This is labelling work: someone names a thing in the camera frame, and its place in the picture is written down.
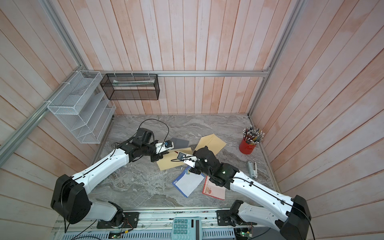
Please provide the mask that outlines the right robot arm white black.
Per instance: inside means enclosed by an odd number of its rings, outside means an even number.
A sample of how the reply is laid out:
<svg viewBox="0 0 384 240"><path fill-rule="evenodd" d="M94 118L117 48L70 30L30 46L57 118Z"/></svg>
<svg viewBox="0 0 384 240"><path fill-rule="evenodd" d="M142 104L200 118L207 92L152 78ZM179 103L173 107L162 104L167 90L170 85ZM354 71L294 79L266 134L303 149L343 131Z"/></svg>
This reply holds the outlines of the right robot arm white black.
<svg viewBox="0 0 384 240"><path fill-rule="evenodd" d="M257 223L278 231L286 240L305 240L308 232L313 231L312 216L303 197L292 198L263 186L233 165L219 162L208 147L193 155L180 154L179 159L191 167L192 173L203 173L216 186L240 193L259 204L252 206L235 201L230 210L235 225Z"/></svg>

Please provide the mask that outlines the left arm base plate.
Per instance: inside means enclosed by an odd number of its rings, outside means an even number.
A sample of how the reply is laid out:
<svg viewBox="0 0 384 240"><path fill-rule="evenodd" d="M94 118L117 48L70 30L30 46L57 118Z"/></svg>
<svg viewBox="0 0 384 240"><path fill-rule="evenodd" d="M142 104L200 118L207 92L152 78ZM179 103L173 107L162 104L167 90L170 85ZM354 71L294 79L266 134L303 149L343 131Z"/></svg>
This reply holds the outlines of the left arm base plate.
<svg viewBox="0 0 384 240"><path fill-rule="evenodd" d="M99 220L97 229L135 229L138 226L139 216L139 212L117 213L117 216L113 217L111 221Z"/></svg>

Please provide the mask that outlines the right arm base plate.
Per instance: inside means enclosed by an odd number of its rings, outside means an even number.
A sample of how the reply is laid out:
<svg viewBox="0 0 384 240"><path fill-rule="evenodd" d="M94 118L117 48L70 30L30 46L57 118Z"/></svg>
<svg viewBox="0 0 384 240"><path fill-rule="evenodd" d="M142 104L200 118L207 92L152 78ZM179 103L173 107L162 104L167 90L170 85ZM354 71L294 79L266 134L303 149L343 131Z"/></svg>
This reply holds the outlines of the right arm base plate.
<svg viewBox="0 0 384 240"><path fill-rule="evenodd" d="M257 225L253 222L244 222L237 214L232 213L230 210L217 210L217 223L219 226L251 226Z"/></svg>

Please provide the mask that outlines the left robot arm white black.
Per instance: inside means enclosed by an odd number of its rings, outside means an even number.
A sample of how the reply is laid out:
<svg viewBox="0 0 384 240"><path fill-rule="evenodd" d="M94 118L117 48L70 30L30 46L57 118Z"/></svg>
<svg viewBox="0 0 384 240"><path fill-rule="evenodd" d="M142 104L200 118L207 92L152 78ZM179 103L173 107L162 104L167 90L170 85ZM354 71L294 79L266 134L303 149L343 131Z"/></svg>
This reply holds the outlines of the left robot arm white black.
<svg viewBox="0 0 384 240"><path fill-rule="evenodd" d="M82 220L100 220L113 228L120 228L125 221L123 209L111 201L92 202L89 193L109 175L128 163L133 163L143 156L148 156L152 162L156 162L173 148L172 141L165 140L160 143L155 140L152 131L139 128L132 137L117 144L111 153L92 166L72 176L60 176L55 184L51 208L63 217L66 224L74 225Z"/></svg>

